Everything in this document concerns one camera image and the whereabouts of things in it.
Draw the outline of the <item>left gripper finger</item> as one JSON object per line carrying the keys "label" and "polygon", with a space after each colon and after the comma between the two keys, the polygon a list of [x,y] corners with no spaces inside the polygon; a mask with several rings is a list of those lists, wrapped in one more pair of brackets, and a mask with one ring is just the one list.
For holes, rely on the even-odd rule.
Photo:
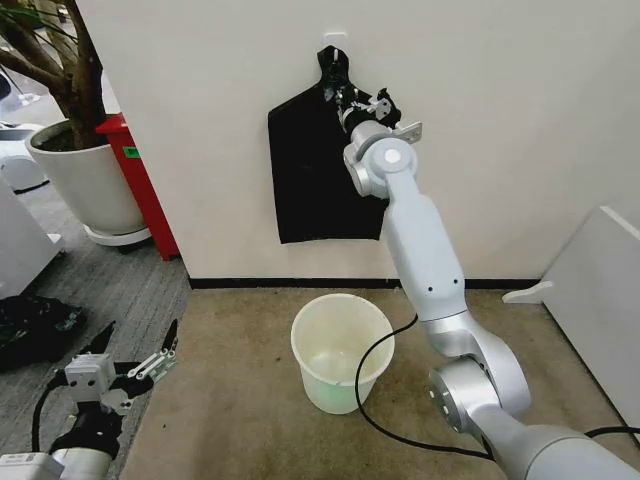
{"label": "left gripper finger", "polygon": [[128,379],[159,382],[176,364],[178,345],[178,319],[174,319],[166,332],[161,348],[127,373]]}
{"label": "left gripper finger", "polygon": [[114,332],[115,325],[116,322],[113,321],[102,329],[85,347],[85,353],[94,355],[105,353]]}

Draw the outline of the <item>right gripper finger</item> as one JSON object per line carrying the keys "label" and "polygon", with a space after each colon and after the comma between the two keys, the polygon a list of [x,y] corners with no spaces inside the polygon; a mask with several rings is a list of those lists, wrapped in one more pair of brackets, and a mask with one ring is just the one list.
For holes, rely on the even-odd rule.
{"label": "right gripper finger", "polygon": [[324,102],[332,105],[337,111],[346,111],[358,102],[358,89],[351,84],[325,85],[323,87]]}
{"label": "right gripper finger", "polygon": [[401,110],[396,106],[386,88],[380,89],[366,103],[359,103],[357,109],[386,127],[396,127],[402,117]]}

